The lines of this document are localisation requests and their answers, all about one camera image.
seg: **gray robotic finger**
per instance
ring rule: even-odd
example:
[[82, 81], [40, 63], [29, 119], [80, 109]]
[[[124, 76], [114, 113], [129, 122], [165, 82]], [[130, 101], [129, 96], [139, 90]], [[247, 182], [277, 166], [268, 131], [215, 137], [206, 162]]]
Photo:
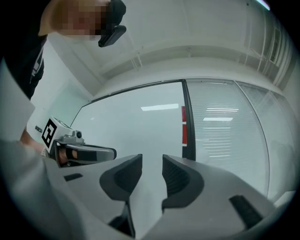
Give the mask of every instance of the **gray robotic finger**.
[[[52, 116], [44, 128], [42, 140], [49, 156], [56, 159], [58, 164], [59, 148], [66, 148], [69, 159], [66, 166], [94, 164], [114, 160], [117, 157], [115, 149], [86, 144], [80, 131], [73, 130], [63, 121]], [[68, 154], [71, 150], [77, 151], [76, 159], [72, 154]]]
[[[46, 237], [133, 239], [134, 229], [127, 227], [129, 196], [142, 174], [142, 155], [59, 168], [53, 159], [18, 142], [0, 141], [0, 152], [0, 174], [7, 192], [27, 221]], [[110, 192], [100, 182], [102, 175], [104, 180], [116, 179]]]
[[164, 213], [145, 240], [232, 239], [275, 211], [265, 196], [216, 167], [163, 155], [163, 177]]

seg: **white wall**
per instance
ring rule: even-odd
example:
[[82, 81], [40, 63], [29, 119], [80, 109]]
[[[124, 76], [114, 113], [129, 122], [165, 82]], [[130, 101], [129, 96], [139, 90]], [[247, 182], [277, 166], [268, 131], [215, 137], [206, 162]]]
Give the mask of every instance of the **white wall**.
[[291, 77], [283, 90], [286, 100], [293, 109], [296, 118], [300, 122], [300, 60], [297, 59]]
[[92, 56], [84, 50], [83, 45], [75, 44], [78, 40], [64, 37], [58, 33], [51, 33], [48, 42], [55, 48], [58, 56], [67, 68], [82, 84], [82, 86], [95, 95], [101, 88], [101, 77], [98, 75], [99, 65]]
[[43, 57], [44, 75], [31, 98], [36, 109], [27, 124], [29, 134], [39, 142], [40, 133], [34, 128], [36, 125], [43, 128], [49, 114], [70, 124], [70, 119], [73, 120], [81, 106], [92, 98], [49, 42], [44, 46]]
[[120, 74], [107, 81], [94, 99], [145, 83], [182, 78], [236, 80], [282, 94], [266, 77], [242, 64], [214, 58], [182, 58], [149, 64], [138, 71], [131, 70]]

